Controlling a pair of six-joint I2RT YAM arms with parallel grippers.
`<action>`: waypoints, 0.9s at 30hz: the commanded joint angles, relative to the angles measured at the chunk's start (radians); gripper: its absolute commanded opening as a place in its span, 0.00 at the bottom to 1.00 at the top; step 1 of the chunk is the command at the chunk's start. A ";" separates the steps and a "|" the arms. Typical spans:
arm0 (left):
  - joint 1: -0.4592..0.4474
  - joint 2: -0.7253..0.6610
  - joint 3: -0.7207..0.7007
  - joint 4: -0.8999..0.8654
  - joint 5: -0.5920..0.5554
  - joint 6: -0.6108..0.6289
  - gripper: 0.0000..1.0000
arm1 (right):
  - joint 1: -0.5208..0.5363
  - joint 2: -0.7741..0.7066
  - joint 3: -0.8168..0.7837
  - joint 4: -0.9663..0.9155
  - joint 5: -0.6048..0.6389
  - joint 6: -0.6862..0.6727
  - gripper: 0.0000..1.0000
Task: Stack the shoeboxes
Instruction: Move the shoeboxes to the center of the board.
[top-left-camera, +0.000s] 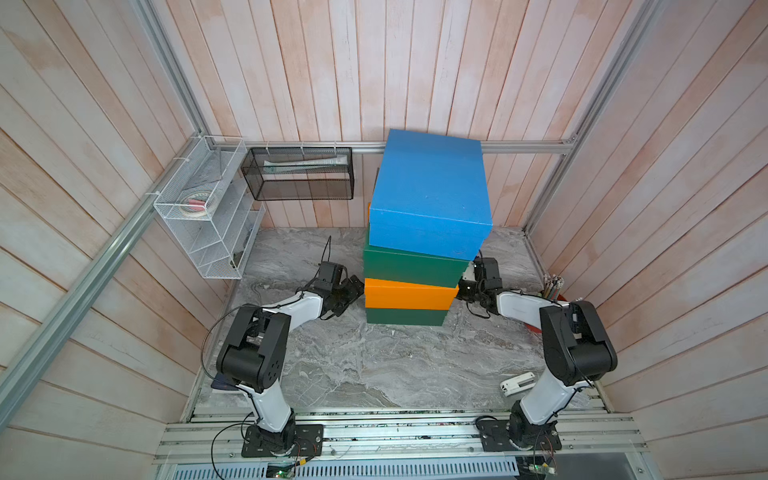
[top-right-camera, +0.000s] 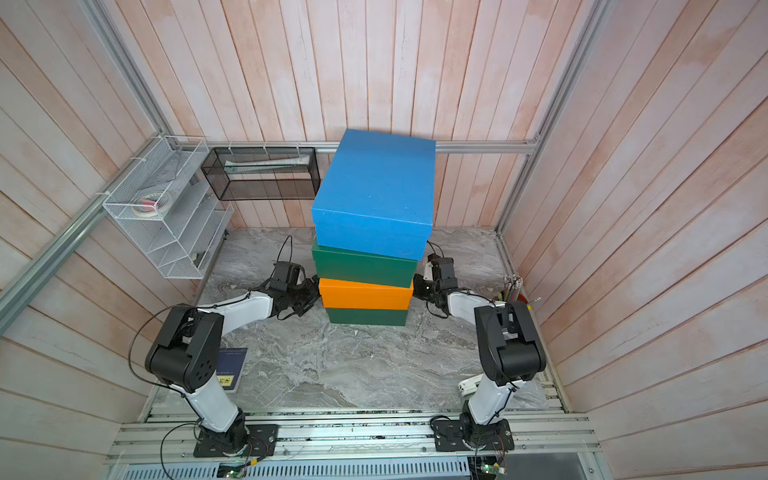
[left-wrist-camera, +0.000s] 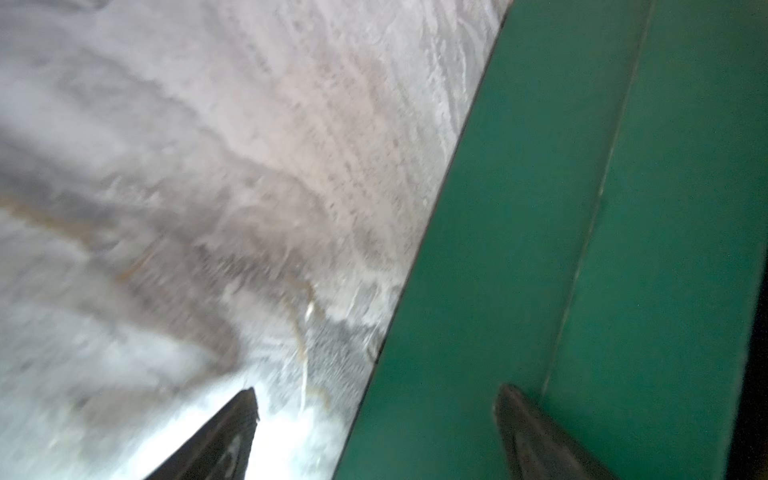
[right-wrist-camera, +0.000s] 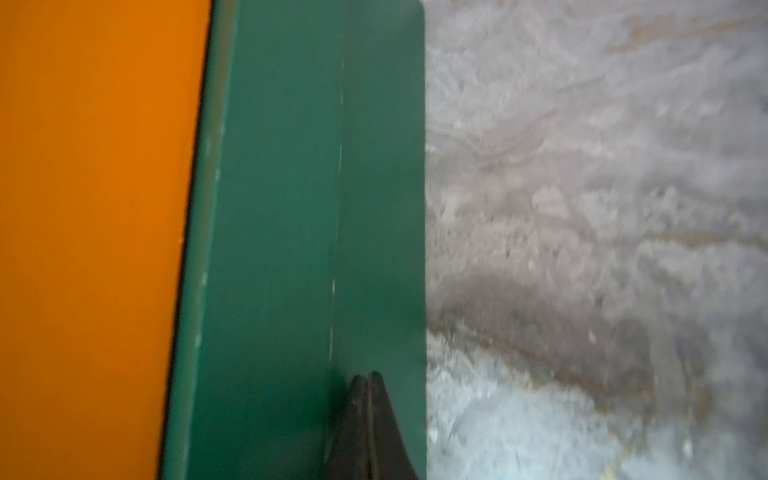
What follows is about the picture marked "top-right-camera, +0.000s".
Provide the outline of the orange shoebox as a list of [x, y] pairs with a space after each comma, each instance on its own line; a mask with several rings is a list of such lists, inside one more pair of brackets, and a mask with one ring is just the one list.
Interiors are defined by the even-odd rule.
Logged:
[[321, 278], [319, 292], [325, 308], [407, 310], [413, 285], [396, 287]]

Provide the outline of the blue shoebox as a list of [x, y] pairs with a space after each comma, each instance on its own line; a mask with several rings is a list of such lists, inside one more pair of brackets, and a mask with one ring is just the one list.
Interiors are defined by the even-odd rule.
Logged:
[[324, 247], [418, 261], [433, 229], [436, 142], [348, 129], [311, 206]]

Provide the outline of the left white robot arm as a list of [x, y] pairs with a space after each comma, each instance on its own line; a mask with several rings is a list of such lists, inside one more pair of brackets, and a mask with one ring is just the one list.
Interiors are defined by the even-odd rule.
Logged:
[[286, 310], [302, 316], [319, 299], [317, 276], [306, 276], [297, 263], [278, 261], [267, 280], [242, 295], [207, 306], [178, 304], [170, 308], [147, 353], [145, 370], [161, 386], [180, 394], [198, 416], [196, 457], [271, 454], [277, 427], [259, 427], [251, 432], [244, 411], [228, 397], [217, 378], [221, 339]]

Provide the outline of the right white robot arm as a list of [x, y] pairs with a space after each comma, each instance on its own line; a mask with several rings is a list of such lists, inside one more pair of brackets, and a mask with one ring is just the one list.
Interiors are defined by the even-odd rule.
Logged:
[[514, 443], [502, 412], [513, 395], [547, 364], [531, 311], [522, 301], [491, 300], [461, 289], [449, 257], [429, 255], [425, 271], [426, 275], [413, 278], [413, 296], [475, 327], [483, 369], [477, 389], [458, 419], [444, 415], [430, 419], [435, 448], [439, 452], [506, 453]]

